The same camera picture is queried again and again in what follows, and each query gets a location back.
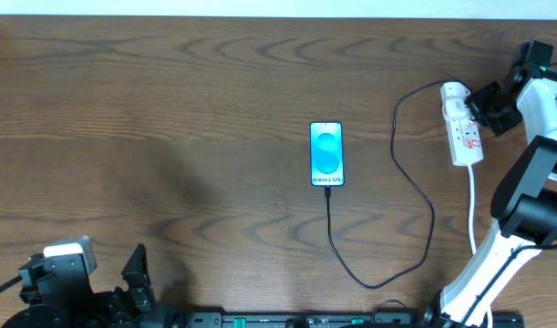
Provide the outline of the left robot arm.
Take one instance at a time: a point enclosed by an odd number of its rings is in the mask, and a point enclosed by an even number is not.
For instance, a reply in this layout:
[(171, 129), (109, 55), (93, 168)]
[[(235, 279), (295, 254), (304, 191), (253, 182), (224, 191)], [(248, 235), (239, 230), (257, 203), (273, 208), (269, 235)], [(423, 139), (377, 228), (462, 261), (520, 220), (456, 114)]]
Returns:
[(121, 272), (126, 291), (94, 292), (89, 282), (93, 251), (66, 244), (59, 254), (42, 252), (18, 269), (21, 300), (27, 305), (5, 327), (140, 327), (156, 301), (140, 243)]

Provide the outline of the blue Galaxy smartphone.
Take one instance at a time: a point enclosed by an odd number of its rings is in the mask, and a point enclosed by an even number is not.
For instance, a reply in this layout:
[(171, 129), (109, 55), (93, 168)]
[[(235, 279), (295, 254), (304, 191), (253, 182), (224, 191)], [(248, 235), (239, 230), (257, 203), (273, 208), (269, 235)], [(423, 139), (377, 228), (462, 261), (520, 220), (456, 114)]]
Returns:
[(338, 121), (316, 121), (309, 126), (311, 184), (345, 184), (343, 126)]

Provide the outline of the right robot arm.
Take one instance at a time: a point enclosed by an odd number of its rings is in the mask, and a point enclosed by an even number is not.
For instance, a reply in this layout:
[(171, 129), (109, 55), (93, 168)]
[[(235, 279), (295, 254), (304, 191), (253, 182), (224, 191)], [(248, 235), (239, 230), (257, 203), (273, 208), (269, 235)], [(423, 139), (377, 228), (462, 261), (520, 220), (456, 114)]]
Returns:
[(539, 41), (519, 45), (502, 83), (471, 92), (460, 82), (440, 89), (442, 114), (456, 166), (482, 158), (480, 128), (499, 136), (522, 124), (527, 148), (499, 183), (491, 204), (491, 225), (458, 278), (426, 309), (429, 327), (488, 327), (492, 302), (513, 276), (542, 251), (557, 249), (557, 70), (553, 47)]

